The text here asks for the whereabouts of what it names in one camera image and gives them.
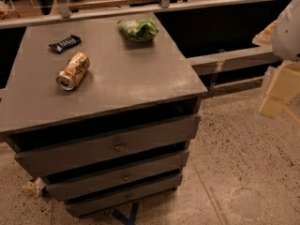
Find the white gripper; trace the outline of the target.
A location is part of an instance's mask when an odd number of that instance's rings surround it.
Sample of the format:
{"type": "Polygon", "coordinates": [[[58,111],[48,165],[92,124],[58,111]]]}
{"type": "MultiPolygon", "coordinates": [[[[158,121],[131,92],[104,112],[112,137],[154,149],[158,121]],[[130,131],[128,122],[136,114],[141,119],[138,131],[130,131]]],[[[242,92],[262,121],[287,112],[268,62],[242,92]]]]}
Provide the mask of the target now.
{"type": "Polygon", "coordinates": [[[300,62],[294,62],[300,60],[300,0],[292,0],[252,43],[272,44],[273,53],[285,60],[274,70],[259,108],[259,114],[275,117],[300,93],[300,62]]]}

